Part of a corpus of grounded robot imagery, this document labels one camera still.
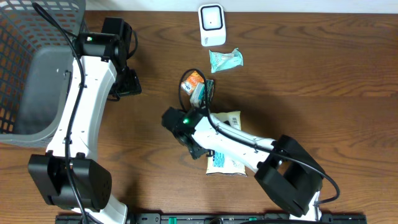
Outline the light teal small box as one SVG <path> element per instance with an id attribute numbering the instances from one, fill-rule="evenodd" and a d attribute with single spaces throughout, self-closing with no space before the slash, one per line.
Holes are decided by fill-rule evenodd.
<path id="1" fill-rule="evenodd" d="M 205 84 L 199 83 L 190 97 L 190 103 L 192 106 L 199 108 L 203 102 L 203 95 L 205 91 Z"/>

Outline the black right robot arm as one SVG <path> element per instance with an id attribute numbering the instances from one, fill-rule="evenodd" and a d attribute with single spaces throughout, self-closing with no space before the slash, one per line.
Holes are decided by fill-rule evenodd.
<path id="1" fill-rule="evenodd" d="M 251 169 L 267 196 L 291 219 L 321 219 L 318 199 L 324 170 L 295 139 L 252 136 L 196 109 L 184 113 L 169 108 L 162 125 L 194 159 L 215 151 Z"/>

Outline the orange small snack box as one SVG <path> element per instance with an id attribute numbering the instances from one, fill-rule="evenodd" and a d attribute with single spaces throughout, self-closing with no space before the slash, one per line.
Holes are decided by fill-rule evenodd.
<path id="1" fill-rule="evenodd" d="M 193 71 L 181 83 L 181 89 L 188 95 L 191 95 L 199 83 L 204 83 L 204 79 L 196 71 Z"/>

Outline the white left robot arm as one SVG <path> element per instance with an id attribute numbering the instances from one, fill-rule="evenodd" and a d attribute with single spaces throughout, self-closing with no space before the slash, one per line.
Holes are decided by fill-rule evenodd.
<path id="1" fill-rule="evenodd" d="M 74 41 L 73 73 L 55 136 L 43 155 L 31 155 L 28 172 L 43 200 L 79 213 L 77 223 L 128 223 L 126 204 L 112 193 L 111 173 L 98 164 L 98 133 L 108 96 L 141 93 L 126 61 L 134 31 L 81 33 Z"/>

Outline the teal snack packet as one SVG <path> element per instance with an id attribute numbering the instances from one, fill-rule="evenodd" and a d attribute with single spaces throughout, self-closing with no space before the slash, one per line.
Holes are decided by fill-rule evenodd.
<path id="1" fill-rule="evenodd" d="M 212 73 L 244 65 L 243 55 L 238 48 L 235 48 L 231 53 L 228 54 L 212 52 L 209 50 L 209 56 Z"/>

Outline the colourful snack chip bag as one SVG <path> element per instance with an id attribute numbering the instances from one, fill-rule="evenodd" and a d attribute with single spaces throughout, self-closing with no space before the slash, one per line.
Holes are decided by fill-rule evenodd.
<path id="1" fill-rule="evenodd" d="M 221 122 L 241 130 L 240 111 L 232 111 L 229 113 L 213 113 L 213 115 Z M 221 175 L 246 175 L 244 164 L 235 161 L 226 154 L 220 152 L 212 152 L 207 155 L 208 164 L 206 175 L 221 174 Z"/>

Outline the dark green small box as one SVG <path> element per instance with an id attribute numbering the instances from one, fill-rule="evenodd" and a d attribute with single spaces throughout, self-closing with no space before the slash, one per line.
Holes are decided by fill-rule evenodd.
<path id="1" fill-rule="evenodd" d="M 207 94 L 208 94 L 208 103 L 210 104 L 213 100 L 214 90 L 215 90 L 215 81 L 207 79 Z"/>

